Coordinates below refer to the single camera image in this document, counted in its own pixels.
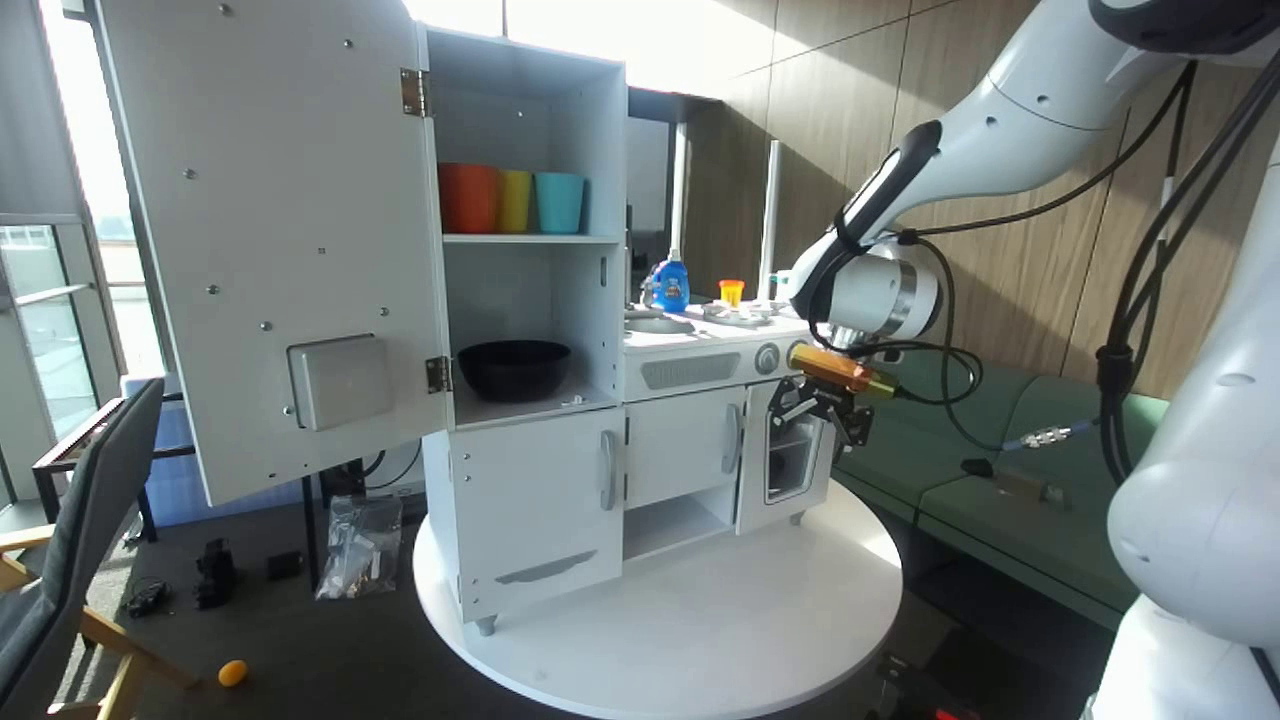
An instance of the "open cabinet door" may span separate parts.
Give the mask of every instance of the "open cabinet door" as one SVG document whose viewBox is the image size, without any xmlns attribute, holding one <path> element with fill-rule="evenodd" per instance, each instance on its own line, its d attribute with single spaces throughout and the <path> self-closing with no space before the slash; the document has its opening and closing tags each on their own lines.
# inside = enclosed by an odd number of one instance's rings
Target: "open cabinet door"
<svg viewBox="0 0 1280 720">
<path fill-rule="evenodd" d="M 401 0 L 100 0 L 100 37 L 209 501 L 446 428 Z"/>
</svg>

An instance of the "chair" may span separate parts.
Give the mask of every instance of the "chair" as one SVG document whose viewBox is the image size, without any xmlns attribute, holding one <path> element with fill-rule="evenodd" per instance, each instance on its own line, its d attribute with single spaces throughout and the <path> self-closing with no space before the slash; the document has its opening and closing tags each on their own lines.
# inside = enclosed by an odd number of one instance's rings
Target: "chair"
<svg viewBox="0 0 1280 720">
<path fill-rule="evenodd" d="M 135 504 L 156 446 L 163 385 L 151 381 L 119 403 L 75 464 L 73 487 L 54 526 L 0 537 L 0 717 L 119 717 L 141 668 L 151 668 L 184 688 L 184 674 L 130 646 L 108 616 L 84 610 L 84 591 L 114 545 L 114 532 Z M 11 553 L 44 545 L 38 574 Z M 75 638 L 119 654 L 114 677 L 95 706 L 51 710 Z"/>
</svg>

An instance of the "cabinet door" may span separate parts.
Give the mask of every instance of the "cabinet door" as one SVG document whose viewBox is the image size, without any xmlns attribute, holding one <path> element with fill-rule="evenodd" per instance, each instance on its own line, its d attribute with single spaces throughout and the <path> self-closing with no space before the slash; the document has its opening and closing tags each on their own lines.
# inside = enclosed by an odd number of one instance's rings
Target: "cabinet door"
<svg viewBox="0 0 1280 720">
<path fill-rule="evenodd" d="M 836 433 L 828 422 L 804 416 L 771 428 L 767 399 L 774 385 L 749 390 L 742 473 L 734 492 L 734 527 L 784 519 L 828 498 Z"/>
<path fill-rule="evenodd" d="M 403 5 L 113 0 L 100 24 L 209 498 L 446 428 L 429 49 Z"/>
<path fill-rule="evenodd" d="M 451 438 L 466 622 L 618 576 L 618 454 L 618 413 Z"/>
<path fill-rule="evenodd" d="M 627 407 L 627 507 L 731 486 L 742 390 L 669 395 Z"/>
</svg>

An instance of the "white toy kitchen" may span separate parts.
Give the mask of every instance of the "white toy kitchen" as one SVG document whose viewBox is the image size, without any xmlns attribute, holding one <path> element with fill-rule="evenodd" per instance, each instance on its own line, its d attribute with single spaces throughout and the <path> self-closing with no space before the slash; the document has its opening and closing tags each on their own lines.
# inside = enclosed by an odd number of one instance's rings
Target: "white toy kitchen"
<svg viewBox="0 0 1280 720">
<path fill-rule="evenodd" d="M 499 629 L 824 498 L 824 423 L 767 423 L 796 321 L 627 327 L 618 66 L 397 0 L 113 0 L 105 49 L 209 501 L 421 441 L 446 586 Z M 446 233 L 445 165 L 571 172 L 585 225 Z M 495 341 L 565 378 L 485 399 L 458 356 Z"/>
</svg>

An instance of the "orange cup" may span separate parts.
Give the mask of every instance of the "orange cup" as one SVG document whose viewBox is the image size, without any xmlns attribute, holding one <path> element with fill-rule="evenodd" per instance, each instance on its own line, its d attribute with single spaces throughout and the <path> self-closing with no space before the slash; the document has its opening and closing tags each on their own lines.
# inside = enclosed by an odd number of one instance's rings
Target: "orange cup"
<svg viewBox="0 0 1280 720">
<path fill-rule="evenodd" d="M 489 165 L 438 165 L 445 233 L 499 228 L 499 172 Z"/>
</svg>

